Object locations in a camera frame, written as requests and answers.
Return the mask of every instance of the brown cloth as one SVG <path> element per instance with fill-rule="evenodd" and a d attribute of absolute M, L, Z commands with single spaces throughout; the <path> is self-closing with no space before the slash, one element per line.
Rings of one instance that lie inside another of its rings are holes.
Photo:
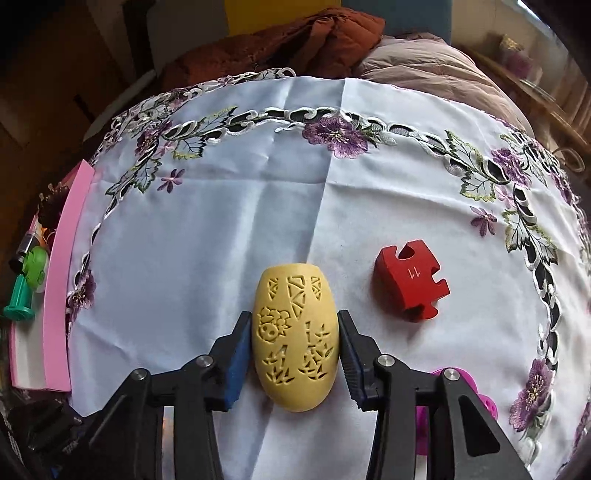
<path fill-rule="evenodd" d="M 162 91 L 226 75 L 290 67 L 327 79 L 352 69 L 377 45 L 384 19 L 349 8 L 327 8 L 290 24 L 237 35 L 187 52 L 163 70 Z"/>

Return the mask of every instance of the pink plastic part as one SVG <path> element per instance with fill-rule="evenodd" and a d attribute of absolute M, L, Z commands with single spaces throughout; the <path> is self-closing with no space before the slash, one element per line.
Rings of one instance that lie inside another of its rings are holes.
<path fill-rule="evenodd" d="M 12 323 L 11 377 L 13 386 L 17 388 L 64 392 L 71 390 L 66 351 L 67 282 L 74 236 L 94 173 L 94 168 L 83 160 L 78 168 L 70 172 L 64 179 L 64 183 L 69 183 L 68 180 L 71 180 L 75 175 L 61 213 L 51 250 L 42 310 L 36 312 L 33 320 L 43 323 L 42 328 L 39 329 L 40 338 L 32 338 L 31 329 L 26 325 L 27 322 Z M 34 350 L 35 347 L 41 349 L 41 352 L 30 353 L 28 351 Z M 41 361 L 33 361 L 34 358 L 39 357 L 39 353 Z M 26 370 L 23 375 L 27 379 L 20 378 L 21 369 Z M 35 385 L 27 384 L 27 380 L 33 377 L 37 377 Z M 39 381 L 39 377 L 44 378 L 44 381 Z"/>
<path fill-rule="evenodd" d="M 460 372 L 460 375 L 466 381 L 466 383 L 468 385 L 470 385 L 470 388 L 475 393 L 478 393 L 478 388 L 476 386 L 476 382 L 474 381 L 474 379 L 472 378 L 472 376 L 468 372 L 466 372 L 465 370 L 462 370 L 461 368 L 458 368 L 458 367 L 445 367 L 445 368 L 454 368 L 458 372 Z M 431 375 L 439 375 L 439 374 L 441 374 L 441 372 L 443 372 L 445 370 L 445 368 L 440 368 L 439 370 L 435 370 L 434 372 L 431 372 Z M 484 406 L 486 407 L 486 409 L 490 412 L 490 414 L 492 415 L 492 417 L 496 421 L 499 418 L 499 412 L 496 408 L 495 402 L 493 402 L 492 399 L 490 397 L 487 397 L 486 395 L 478 394 L 478 397 L 482 400 L 482 403 L 484 403 Z M 426 456 L 428 454 L 428 444 L 427 444 L 427 438 L 428 438 L 427 416 L 428 416 L 428 413 L 429 412 L 428 412 L 427 407 L 417 407 L 417 414 L 416 414 L 416 419 L 417 419 L 416 420 L 417 421 L 417 455 Z"/>
<path fill-rule="evenodd" d="M 478 394 L 478 397 L 482 400 L 482 403 L 484 403 L 484 406 L 491 413 L 495 421 L 497 421 L 499 419 L 499 411 L 496 409 L 496 404 L 493 402 L 492 398 L 482 395 L 481 393 Z"/>

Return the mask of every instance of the yellow panel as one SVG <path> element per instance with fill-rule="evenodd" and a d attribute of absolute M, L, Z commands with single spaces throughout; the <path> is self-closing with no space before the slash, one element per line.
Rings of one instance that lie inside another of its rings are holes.
<path fill-rule="evenodd" d="M 230 35 L 238 35 L 340 7 L 340 0 L 225 0 L 225 5 Z"/>

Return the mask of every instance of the metal screw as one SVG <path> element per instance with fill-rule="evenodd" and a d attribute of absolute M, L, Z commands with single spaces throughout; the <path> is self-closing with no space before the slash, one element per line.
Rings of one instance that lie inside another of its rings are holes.
<path fill-rule="evenodd" d="M 452 382 L 455 382 L 460 378 L 460 372 L 458 372 L 455 368 L 446 368 L 443 372 L 443 375 Z"/>
<path fill-rule="evenodd" d="M 148 376 L 148 371 L 145 368 L 136 368 L 134 371 L 131 372 L 131 378 L 134 380 L 142 381 L 144 378 Z"/>
<path fill-rule="evenodd" d="M 394 357 L 392 355 L 388 355 L 387 353 L 380 355 L 378 357 L 378 363 L 383 367 L 391 367 L 392 365 L 394 365 L 395 361 L 396 360 L 394 359 Z"/>
<path fill-rule="evenodd" d="M 203 368 L 209 367 L 213 363 L 213 358 L 209 355 L 199 355 L 195 359 L 195 363 Z"/>

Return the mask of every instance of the pink blanket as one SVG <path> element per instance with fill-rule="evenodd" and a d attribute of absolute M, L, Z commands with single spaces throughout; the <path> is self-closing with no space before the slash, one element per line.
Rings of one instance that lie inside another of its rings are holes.
<path fill-rule="evenodd" d="M 431 38 L 400 40 L 384 36 L 355 74 L 373 82 L 466 103 L 534 136 L 530 123 L 517 105 L 476 68 L 470 57 L 440 38 Z"/>

